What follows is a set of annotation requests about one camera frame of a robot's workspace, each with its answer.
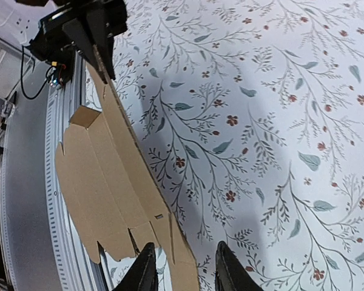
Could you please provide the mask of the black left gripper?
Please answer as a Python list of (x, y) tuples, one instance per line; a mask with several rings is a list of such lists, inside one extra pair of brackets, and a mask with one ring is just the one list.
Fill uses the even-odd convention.
[(113, 79), (108, 38), (127, 31), (124, 1), (68, 1), (53, 14), (53, 23), (75, 43), (81, 57), (97, 72), (103, 83)]

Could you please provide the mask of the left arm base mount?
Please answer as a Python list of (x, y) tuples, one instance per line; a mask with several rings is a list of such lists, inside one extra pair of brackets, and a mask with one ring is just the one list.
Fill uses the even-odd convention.
[(41, 18), (38, 32), (26, 49), (38, 60), (55, 68), (50, 78), (52, 87), (64, 87), (73, 76), (75, 65), (74, 43), (63, 32), (63, 25), (70, 20), (69, 8), (60, 8)]

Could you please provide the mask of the brown cardboard box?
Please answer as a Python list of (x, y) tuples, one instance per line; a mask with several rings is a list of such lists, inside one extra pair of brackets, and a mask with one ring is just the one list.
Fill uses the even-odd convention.
[(56, 148), (55, 169), (89, 258), (161, 247), (174, 290), (198, 290), (195, 257), (157, 187), (101, 57), (89, 66), (101, 111), (81, 106)]

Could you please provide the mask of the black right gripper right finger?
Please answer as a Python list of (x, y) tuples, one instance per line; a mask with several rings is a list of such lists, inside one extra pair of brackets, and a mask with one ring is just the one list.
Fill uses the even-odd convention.
[(263, 289), (249, 276), (229, 246), (220, 241), (215, 253), (216, 291), (262, 291)]

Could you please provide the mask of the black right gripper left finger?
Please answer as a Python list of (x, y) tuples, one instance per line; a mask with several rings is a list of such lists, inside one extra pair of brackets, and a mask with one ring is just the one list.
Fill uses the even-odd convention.
[(158, 273), (155, 244), (147, 243), (113, 291), (156, 291)]

